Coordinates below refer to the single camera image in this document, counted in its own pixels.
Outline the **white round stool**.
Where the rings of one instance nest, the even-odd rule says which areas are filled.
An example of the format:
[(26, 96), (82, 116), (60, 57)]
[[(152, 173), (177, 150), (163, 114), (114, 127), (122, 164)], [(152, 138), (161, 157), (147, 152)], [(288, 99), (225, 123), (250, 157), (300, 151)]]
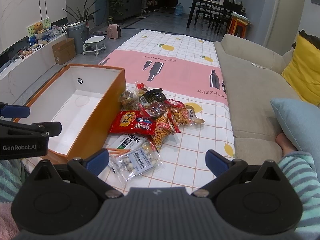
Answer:
[(94, 53), (95, 56), (98, 56), (100, 51), (105, 50), (105, 36), (92, 36), (88, 38), (83, 44), (83, 55), (87, 53)]

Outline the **brown meat snack pack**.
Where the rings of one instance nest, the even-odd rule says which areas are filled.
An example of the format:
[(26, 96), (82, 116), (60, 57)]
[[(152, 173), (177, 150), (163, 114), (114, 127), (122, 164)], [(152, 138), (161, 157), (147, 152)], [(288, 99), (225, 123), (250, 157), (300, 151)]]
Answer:
[(180, 109), (185, 107), (185, 105), (174, 99), (166, 99), (162, 102), (153, 102), (151, 104), (138, 104), (140, 113), (145, 118), (156, 118), (164, 114), (170, 109)]

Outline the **water bottle jug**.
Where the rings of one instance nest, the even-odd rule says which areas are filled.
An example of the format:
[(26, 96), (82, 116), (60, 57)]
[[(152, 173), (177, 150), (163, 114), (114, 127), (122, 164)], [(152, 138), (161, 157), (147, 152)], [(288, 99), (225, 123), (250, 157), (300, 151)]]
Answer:
[(181, 16), (182, 14), (183, 14), (183, 5), (181, 5), (181, 3), (178, 3), (178, 5), (176, 5), (175, 7), (174, 15)]

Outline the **pink heater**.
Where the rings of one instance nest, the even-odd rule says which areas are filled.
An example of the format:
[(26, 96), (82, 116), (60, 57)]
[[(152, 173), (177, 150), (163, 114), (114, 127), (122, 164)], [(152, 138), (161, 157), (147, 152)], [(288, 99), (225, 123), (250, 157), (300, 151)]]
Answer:
[(109, 24), (107, 27), (107, 37), (113, 40), (121, 37), (121, 27), (118, 24)]

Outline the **white ball candy bag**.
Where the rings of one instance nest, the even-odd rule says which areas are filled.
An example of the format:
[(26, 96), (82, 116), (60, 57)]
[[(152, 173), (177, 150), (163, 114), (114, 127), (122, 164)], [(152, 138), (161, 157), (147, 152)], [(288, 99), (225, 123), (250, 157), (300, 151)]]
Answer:
[(163, 166), (157, 148), (149, 141), (139, 148), (110, 157), (109, 166), (122, 183)]

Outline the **red snack bag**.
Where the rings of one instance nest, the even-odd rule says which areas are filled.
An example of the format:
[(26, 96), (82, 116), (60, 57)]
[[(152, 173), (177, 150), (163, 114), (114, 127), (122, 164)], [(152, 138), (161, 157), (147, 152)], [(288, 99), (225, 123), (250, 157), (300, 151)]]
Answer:
[(155, 120), (145, 118), (140, 111), (120, 111), (113, 120), (109, 133), (154, 135), (155, 130)]

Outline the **patterned tablecloth mat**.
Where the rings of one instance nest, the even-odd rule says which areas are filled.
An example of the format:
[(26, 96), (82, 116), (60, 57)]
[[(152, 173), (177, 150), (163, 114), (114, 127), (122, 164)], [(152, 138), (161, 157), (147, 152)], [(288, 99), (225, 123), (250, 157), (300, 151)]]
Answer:
[[(177, 125), (180, 133), (168, 135), (158, 151), (162, 167), (122, 183), (108, 164), (99, 178), (124, 193), (132, 187), (185, 187), (193, 191), (212, 181), (215, 177), (206, 166), (206, 152), (215, 150), (229, 159), (234, 153), (227, 95), (214, 44), (143, 30), (107, 59), (102, 66), (125, 70), (125, 90), (134, 91), (137, 82), (149, 90), (161, 88), (167, 99), (192, 106), (205, 123)], [(120, 135), (108, 133), (102, 149)]]

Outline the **peanut snack bag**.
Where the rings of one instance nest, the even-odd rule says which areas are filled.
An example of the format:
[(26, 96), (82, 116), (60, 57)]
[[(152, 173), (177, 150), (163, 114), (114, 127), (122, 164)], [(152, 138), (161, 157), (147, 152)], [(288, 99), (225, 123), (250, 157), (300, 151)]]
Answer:
[(172, 110), (172, 117), (178, 126), (182, 125), (198, 125), (203, 124), (205, 121), (196, 116), (196, 112), (192, 106), (185, 106), (182, 108), (175, 108)]

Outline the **orange strips snack bag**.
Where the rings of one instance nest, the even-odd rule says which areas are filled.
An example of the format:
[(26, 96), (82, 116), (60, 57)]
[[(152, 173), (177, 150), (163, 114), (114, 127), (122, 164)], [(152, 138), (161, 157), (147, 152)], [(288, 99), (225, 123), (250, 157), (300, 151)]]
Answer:
[(163, 113), (155, 120), (156, 128), (155, 133), (152, 135), (152, 142), (156, 149), (159, 151), (164, 139), (170, 134), (180, 133), (176, 121), (172, 117), (170, 110)]

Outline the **dark dining table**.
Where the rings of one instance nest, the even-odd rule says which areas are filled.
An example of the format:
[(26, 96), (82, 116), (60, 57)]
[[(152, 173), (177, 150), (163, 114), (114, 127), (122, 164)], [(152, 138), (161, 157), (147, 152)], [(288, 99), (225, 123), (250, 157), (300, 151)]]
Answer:
[(222, 27), (228, 30), (232, 21), (232, 12), (241, 13), (243, 4), (232, 3), (224, 0), (223, 3), (208, 0), (192, 0), (190, 14), (187, 22), (187, 28), (190, 27), (193, 17), (194, 24), (197, 24), (200, 14), (203, 14), (205, 20), (208, 20), (208, 27), (211, 27), (217, 34)]

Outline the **mixed nuts clear bag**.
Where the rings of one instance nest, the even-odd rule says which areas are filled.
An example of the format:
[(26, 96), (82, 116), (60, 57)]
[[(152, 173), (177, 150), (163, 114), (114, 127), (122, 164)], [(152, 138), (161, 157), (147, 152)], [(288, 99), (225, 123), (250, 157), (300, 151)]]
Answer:
[(119, 97), (118, 100), (122, 105), (123, 111), (137, 111), (138, 107), (138, 96), (133, 94), (130, 90), (125, 90)]

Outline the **white green stick snack bag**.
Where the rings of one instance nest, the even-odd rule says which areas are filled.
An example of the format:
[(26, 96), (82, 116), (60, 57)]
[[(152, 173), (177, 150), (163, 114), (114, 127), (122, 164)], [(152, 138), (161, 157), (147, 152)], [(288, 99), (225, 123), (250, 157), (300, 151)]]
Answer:
[(135, 134), (122, 134), (107, 146), (110, 155), (123, 155), (136, 150), (146, 142), (147, 138)]

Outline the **small cake clear pack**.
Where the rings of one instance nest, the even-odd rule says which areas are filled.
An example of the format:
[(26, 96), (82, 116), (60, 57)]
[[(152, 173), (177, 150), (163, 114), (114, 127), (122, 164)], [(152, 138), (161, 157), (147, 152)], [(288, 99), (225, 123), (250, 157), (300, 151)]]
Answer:
[(149, 90), (148, 86), (144, 85), (144, 83), (137, 82), (135, 84), (135, 94), (138, 97), (143, 96), (145, 93), (147, 93)]

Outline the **black seaweed snack pack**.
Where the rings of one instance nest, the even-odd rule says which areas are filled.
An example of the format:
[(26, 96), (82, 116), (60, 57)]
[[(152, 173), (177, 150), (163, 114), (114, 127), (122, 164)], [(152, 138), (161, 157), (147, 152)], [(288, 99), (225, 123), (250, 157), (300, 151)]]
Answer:
[(149, 90), (146, 93), (144, 93), (139, 98), (139, 102), (143, 105), (149, 105), (154, 102), (163, 102), (166, 99), (167, 99), (166, 96), (163, 94), (163, 89), (156, 88), (156, 89), (152, 89), (152, 90)]

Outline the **cardboard box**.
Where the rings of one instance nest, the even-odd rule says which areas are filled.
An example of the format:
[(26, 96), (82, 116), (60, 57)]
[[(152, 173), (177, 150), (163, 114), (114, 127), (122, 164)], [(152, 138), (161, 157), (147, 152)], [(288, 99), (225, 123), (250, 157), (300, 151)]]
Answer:
[(56, 64), (63, 65), (76, 56), (74, 38), (67, 38), (52, 46)]

